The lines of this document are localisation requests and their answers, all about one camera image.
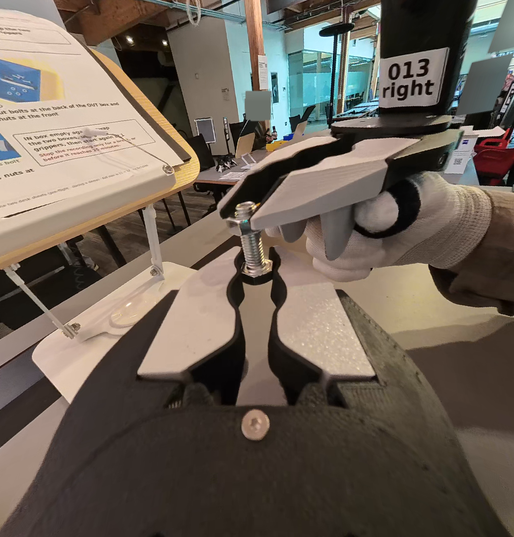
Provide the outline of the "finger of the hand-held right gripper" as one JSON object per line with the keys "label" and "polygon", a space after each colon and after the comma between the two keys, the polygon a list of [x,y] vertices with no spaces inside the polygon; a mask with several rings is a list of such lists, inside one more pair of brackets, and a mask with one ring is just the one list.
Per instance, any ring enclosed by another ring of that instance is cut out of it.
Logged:
{"label": "finger of the hand-held right gripper", "polygon": [[252,202],[263,205],[286,177],[294,172],[309,169],[329,157],[344,154],[344,138],[317,136],[274,151],[238,181],[218,203],[220,218],[234,216],[237,205]]}
{"label": "finger of the hand-held right gripper", "polygon": [[346,154],[292,171],[250,219],[252,231],[285,226],[319,216],[328,260],[341,256],[354,228],[353,205],[372,199],[401,180],[388,171],[396,159],[411,156],[420,138],[373,138]]}

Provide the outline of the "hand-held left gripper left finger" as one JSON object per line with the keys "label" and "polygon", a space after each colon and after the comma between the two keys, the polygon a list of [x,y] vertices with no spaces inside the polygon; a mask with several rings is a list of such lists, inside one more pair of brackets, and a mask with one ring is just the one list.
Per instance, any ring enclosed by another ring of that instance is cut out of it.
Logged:
{"label": "hand-held left gripper left finger", "polygon": [[246,361],[241,263],[241,248],[233,247],[184,282],[138,369],[140,378],[201,383],[221,404],[236,403]]}

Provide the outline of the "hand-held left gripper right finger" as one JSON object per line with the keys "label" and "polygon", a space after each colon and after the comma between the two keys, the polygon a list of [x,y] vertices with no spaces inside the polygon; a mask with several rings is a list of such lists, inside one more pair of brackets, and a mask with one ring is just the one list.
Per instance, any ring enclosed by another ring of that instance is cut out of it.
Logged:
{"label": "hand-held left gripper right finger", "polygon": [[288,404],[311,383],[326,394],[341,382],[373,382],[376,372],[330,280],[280,246],[273,263],[269,366]]}

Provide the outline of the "silver hex bolt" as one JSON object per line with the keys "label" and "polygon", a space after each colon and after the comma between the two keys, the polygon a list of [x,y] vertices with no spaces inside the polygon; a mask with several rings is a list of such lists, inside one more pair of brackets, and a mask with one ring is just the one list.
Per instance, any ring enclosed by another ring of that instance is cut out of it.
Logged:
{"label": "silver hex bolt", "polygon": [[[236,205],[236,210],[252,210],[254,213],[257,210],[257,204],[251,201],[243,202]],[[262,231],[241,236],[241,246],[245,259],[242,272],[246,278],[255,283],[266,282],[273,270],[273,263],[265,256]]]}

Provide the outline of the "person's right hand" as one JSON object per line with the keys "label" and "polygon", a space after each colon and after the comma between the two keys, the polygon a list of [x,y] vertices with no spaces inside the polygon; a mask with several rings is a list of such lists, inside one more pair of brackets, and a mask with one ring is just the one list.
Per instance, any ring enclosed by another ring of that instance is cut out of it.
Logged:
{"label": "person's right hand", "polygon": [[491,216],[484,191],[423,172],[355,204],[356,228],[335,260],[326,259],[320,217],[309,219],[302,231],[314,269],[331,280],[358,281],[375,268],[424,264],[442,288],[456,277],[452,269],[480,244]]}

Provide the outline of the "grey background desk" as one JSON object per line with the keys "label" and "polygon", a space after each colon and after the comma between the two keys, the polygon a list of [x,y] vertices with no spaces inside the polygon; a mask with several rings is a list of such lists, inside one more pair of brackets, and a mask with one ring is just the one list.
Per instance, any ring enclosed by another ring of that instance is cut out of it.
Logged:
{"label": "grey background desk", "polygon": [[[253,158],[255,159],[257,165],[256,167],[259,168],[259,163],[265,159],[267,156],[274,156],[278,151],[275,152],[267,152],[266,150],[257,150],[251,153]],[[235,162],[237,163],[237,166],[232,167],[230,170],[227,170],[226,172],[242,172],[247,171],[247,175],[251,172],[252,169],[249,170],[241,170],[241,167],[243,165],[241,158],[234,158]],[[249,195],[249,194],[256,194],[257,198],[256,201],[263,201],[269,196],[271,192],[274,191],[274,189],[277,188],[277,185],[281,183],[281,181],[292,171],[295,170],[295,167],[293,166],[293,163],[290,162],[289,164],[283,163],[278,164],[275,162],[273,164],[277,169],[272,173],[271,179],[265,179],[262,175],[259,176],[260,179],[263,179],[262,184],[257,183],[257,179],[246,179],[243,178],[237,182],[220,182],[218,181],[218,178],[223,173],[218,173],[215,168],[200,172],[198,175],[198,178],[195,180],[196,184],[206,184],[211,185],[212,187],[234,187],[237,184],[242,184],[242,193],[241,195]]]}

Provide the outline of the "black office chair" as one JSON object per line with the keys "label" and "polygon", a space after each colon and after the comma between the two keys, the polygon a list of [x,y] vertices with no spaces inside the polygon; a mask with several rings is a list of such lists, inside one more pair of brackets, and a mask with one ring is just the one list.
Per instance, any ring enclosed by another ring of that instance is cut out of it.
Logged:
{"label": "black office chair", "polygon": [[212,169],[216,166],[213,155],[202,134],[189,138],[187,143],[196,153],[200,163],[200,172]]}

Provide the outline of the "silver framed sign stand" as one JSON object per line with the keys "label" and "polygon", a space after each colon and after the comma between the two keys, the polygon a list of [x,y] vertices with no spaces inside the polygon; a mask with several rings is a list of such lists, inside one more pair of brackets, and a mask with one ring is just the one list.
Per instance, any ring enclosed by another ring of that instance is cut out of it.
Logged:
{"label": "silver framed sign stand", "polygon": [[194,119],[197,135],[204,138],[206,144],[216,143],[216,134],[212,117]]}

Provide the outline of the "black floor lamp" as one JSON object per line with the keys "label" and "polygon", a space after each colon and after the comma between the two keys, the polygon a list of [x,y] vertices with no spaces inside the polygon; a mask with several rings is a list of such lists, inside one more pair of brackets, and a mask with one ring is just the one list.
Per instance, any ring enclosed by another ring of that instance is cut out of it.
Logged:
{"label": "black floor lamp", "polygon": [[328,127],[331,128],[334,117],[334,96],[335,96],[335,70],[336,57],[338,49],[338,37],[346,34],[354,28],[353,23],[334,23],[320,30],[319,36],[333,37],[333,51],[331,59],[331,82],[330,82],[330,98],[328,111]]}

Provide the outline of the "wooden document stand board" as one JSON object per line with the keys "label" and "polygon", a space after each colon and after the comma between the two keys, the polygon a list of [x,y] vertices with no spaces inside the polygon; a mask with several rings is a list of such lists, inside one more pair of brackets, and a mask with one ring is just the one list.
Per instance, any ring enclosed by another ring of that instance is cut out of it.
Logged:
{"label": "wooden document stand board", "polygon": [[0,218],[0,270],[193,184],[198,160],[174,167],[174,184],[159,178],[118,183]]}

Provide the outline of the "white printed sign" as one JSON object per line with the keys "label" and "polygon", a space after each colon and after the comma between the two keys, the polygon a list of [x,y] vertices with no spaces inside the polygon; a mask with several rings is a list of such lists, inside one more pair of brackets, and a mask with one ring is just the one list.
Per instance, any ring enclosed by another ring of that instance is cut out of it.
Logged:
{"label": "white printed sign", "polygon": [[448,159],[444,174],[461,176],[466,170],[466,166],[473,152],[478,135],[463,134],[462,138]]}

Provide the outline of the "printed instruction sheet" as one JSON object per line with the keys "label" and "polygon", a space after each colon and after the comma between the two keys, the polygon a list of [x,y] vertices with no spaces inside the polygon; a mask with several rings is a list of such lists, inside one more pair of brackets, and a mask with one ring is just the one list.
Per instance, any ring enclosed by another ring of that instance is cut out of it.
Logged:
{"label": "printed instruction sheet", "polygon": [[0,218],[111,184],[172,186],[182,163],[78,40],[0,9]]}

